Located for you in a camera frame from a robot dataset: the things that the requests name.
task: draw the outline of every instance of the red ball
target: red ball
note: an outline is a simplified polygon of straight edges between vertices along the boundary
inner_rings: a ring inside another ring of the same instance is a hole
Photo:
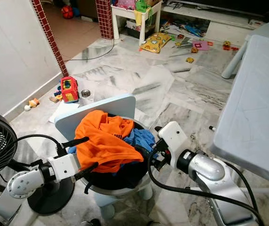
[[[63,6],[61,9],[63,18],[65,19],[71,19],[73,18],[73,8],[70,6]]]

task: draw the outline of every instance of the paper sheet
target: paper sheet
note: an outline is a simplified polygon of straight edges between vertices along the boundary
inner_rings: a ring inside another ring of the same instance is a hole
[[[49,118],[49,121],[51,123],[55,123],[55,118],[61,114],[64,114],[66,112],[72,111],[74,109],[77,109],[79,107],[79,104],[75,103],[65,103],[64,101],[61,101],[59,107],[55,110],[55,112],[52,114],[52,116]]]

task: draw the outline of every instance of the white shelf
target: white shelf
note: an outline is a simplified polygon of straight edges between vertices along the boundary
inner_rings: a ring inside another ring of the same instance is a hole
[[[162,11],[180,14],[180,15],[184,15],[184,16],[191,16],[191,17],[197,17],[197,18],[201,18],[201,19],[207,19],[207,20],[211,20],[213,22],[237,26],[237,27],[243,27],[243,28],[247,28],[250,30],[255,29],[255,27],[248,24],[247,18],[239,17],[239,16],[231,16],[231,15],[226,15],[223,13],[216,13],[216,12],[198,10],[195,8],[187,8],[187,7],[173,9],[172,7],[166,6],[166,7],[162,8]]]

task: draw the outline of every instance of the pink paper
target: pink paper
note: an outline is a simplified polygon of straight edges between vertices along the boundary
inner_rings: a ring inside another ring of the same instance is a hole
[[[207,41],[192,41],[192,44],[198,50],[209,50]]]

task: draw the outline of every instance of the yellow pillow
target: yellow pillow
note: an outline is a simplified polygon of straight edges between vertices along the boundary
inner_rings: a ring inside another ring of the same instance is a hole
[[[140,47],[144,50],[159,53],[161,48],[170,40],[170,36],[165,33],[155,33],[149,36]]]

